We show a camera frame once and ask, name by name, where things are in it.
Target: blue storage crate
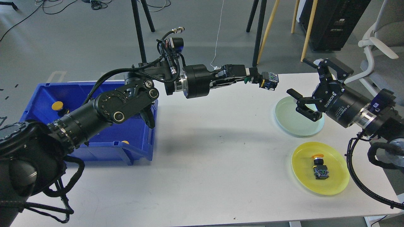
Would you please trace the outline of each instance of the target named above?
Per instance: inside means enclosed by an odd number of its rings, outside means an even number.
[[[45,124],[60,118],[51,106],[62,101],[64,107],[73,111],[81,106],[94,82],[68,82],[38,84],[20,121],[33,119]],[[124,85],[123,81],[106,81],[93,97],[102,92],[113,90]],[[157,117],[157,100],[151,110],[154,120]],[[90,144],[81,145],[71,155],[84,161],[116,161],[122,160],[133,165],[134,160],[145,157],[153,158],[154,129],[150,129],[140,115],[129,118],[122,124],[114,124],[90,139]]]

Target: black tripod leg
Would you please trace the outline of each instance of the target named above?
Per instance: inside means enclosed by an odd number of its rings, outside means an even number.
[[[131,2],[132,2],[133,17],[135,18],[137,40],[139,41],[140,57],[142,58],[142,62],[146,63],[147,60],[145,53],[145,45],[143,43],[142,28],[140,27],[139,9],[137,8],[136,0],[131,0]]]
[[[155,32],[156,30],[154,29],[152,17],[150,16],[150,11],[149,8],[147,7],[146,0],[140,0],[140,2],[142,3],[143,10],[145,11],[147,21],[149,22],[150,30],[151,32]]]
[[[251,25],[253,24],[255,12],[257,11],[258,1],[259,0],[254,0],[254,3],[252,4],[250,18],[248,19],[246,32],[250,32],[250,30],[251,30]]]
[[[259,10],[257,37],[255,38],[254,56],[252,58],[252,66],[257,66],[259,45],[261,42],[262,26],[264,24],[265,8],[267,7],[267,0],[261,0],[261,9]]]

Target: white chair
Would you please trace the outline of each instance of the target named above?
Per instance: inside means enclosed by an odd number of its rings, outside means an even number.
[[[404,106],[404,52],[395,53],[389,48],[404,46],[402,0],[383,2],[376,22],[364,34],[358,46],[364,48],[366,55],[366,60],[361,63],[363,72],[346,79],[345,83],[359,79],[373,96],[386,88],[394,92],[396,103]],[[374,47],[383,55],[374,56],[372,53]]]

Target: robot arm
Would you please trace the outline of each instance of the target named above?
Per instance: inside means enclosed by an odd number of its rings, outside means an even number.
[[[390,205],[391,208],[404,209],[403,204],[387,200],[363,185],[356,176],[352,165],[354,147],[362,136],[383,137],[387,143],[373,143],[368,151],[369,161],[382,168],[399,169],[404,172],[404,120],[393,108],[396,104],[393,93],[383,89],[373,100],[362,96],[341,82],[353,71],[336,59],[319,59],[309,65],[317,69],[320,83],[311,97],[303,97],[293,89],[287,90],[287,93],[297,101],[296,111],[312,121],[319,120],[322,113],[326,113],[344,128],[353,124],[359,125],[363,131],[358,134],[357,138],[352,138],[345,155],[352,179],[364,193],[373,199]],[[334,80],[328,67],[337,71],[337,80]],[[315,104],[317,110],[308,108],[306,104]],[[378,149],[385,150],[391,163],[376,160]]]
[[[24,209],[51,216],[61,223],[69,220],[73,210],[66,193],[72,189],[84,170],[84,162],[69,154],[81,144],[88,144],[91,137],[111,126],[124,123],[135,114],[140,114],[145,123],[154,128],[151,104],[159,97],[153,80],[165,84],[167,95],[183,91],[185,97],[195,98],[209,94],[210,89],[228,86],[238,81],[259,84],[259,87],[274,90],[278,76],[258,73],[256,67],[225,65],[221,69],[208,71],[204,65],[185,65],[181,55],[182,38],[158,40],[161,56],[151,63],[140,63],[138,68],[116,69],[103,75],[96,82],[81,107],[47,125],[41,122],[18,122],[0,128],[0,226],[10,226],[18,212]],[[182,58],[183,74],[180,74],[178,58]],[[95,99],[94,91],[111,76],[127,72],[125,85],[103,92]],[[65,162],[79,165],[77,173],[63,186],[61,176],[65,173]],[[55,184],[57,191],[49,189]],[[66,209],[26,202],[40,192],[50,197],[61,197]],[[39,212],[35,208],[66,214],[65,220]]]

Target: yellow plate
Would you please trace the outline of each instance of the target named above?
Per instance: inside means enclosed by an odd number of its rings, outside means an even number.
[[[325,180],[317,180],[314,176],[312,156],[318,153],[324,155],[324,165],[330,172],[330,177]],[[338,194],[349,182],[345,159],[334,148],[319,142],[308,142],[298,146],[292,155],[292,168],[297,179],[306,188],[322,195]]]

